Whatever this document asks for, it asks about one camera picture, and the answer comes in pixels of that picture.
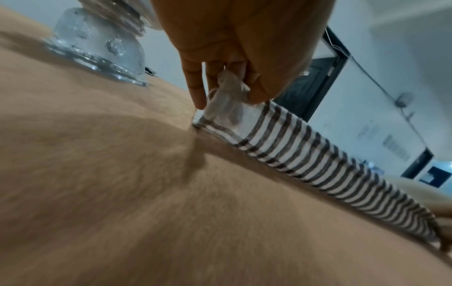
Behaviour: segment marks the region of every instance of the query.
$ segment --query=hand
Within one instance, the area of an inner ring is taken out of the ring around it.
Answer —
[[[334,0],[152,0],[179,51],[188,90],[206,106],[225,66],[249,87],[253,104],[277,97],[312,58]]]

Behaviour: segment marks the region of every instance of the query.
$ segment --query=table surface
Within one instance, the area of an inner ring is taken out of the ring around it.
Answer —
[[[0,285],[450,285],[449,260],[194,130],[187,91],[0,8]]]

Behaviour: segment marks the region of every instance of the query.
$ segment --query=door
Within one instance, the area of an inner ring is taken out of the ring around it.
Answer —
[[[328,79],[336,57],[317,58],[309,68],[300,74],[288,88],[274,101],[305,121],[304,112],[317,94],[324,81]]]

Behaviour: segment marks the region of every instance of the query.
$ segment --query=black and white striped cloth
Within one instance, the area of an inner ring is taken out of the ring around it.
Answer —
[[[273,101],[251,106],[231,99],[231,92],[240,91],[219,90],[214,98],[223,103],[216,104],[212,111],[209,105],[214,104],[210,101],[205,110],[210,115],[204,116],[204,111],[198,110],[193,125],[373,218],[425,239],[436,237],[434,215],[401,189]],[[228,120],[231,116],[212,116],[214,113],[234,113],[232,118],[239,121]]]

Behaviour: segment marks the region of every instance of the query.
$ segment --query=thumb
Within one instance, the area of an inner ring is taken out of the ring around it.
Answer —
[[[291,80],[259,76],[250,86],[248,101],[259,104],[278,97],[290,84]]]

